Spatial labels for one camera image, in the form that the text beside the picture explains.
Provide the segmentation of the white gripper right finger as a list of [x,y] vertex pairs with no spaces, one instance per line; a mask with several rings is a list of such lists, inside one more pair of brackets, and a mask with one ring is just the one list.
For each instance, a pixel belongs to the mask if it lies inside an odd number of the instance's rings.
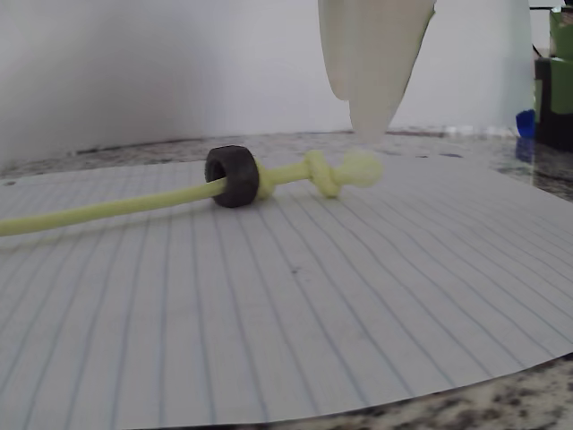
[[405,95],[433,1],[354,1],[350,4],[349,107],[351,123],[380,143]]

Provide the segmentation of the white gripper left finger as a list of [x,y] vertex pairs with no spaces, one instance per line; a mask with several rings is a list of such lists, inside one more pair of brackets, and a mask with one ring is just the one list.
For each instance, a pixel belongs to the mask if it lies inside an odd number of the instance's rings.
[[337,99],[349,100],[348,36],[349,18],[346,2],[318,2],[321,49],[329,85]]

